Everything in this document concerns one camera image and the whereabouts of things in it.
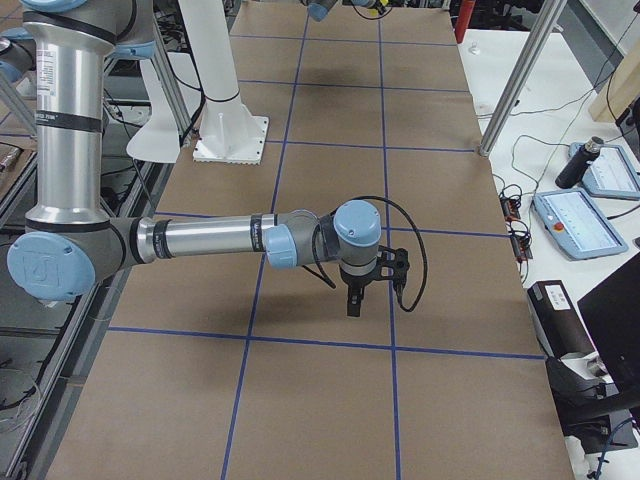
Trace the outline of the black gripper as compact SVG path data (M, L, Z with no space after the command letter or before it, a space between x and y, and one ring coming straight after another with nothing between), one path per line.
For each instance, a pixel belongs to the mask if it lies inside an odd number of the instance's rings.
M347 315L359 317L364 289L375 280L375 271L371 270L363 275L351 274L343 268L339 271L342 281L348 287Z

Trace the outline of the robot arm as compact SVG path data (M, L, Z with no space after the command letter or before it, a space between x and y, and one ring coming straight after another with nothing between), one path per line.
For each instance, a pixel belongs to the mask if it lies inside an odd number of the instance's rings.
M306 7L311 19L321 22L336 5L337 0L301 0L300 3Z
M319 275L339 266L347 313L381 277L381 221L374 201L357 197L317 216L289 213L155 220L124 213L152 201L142 162L110 196L103 191L105 64L152 60L163 49L150 1L26 1L23 24L35 43L36 201L10 246L8 272L32 297L71 301L136 265L177 257L259 252L279 269Z

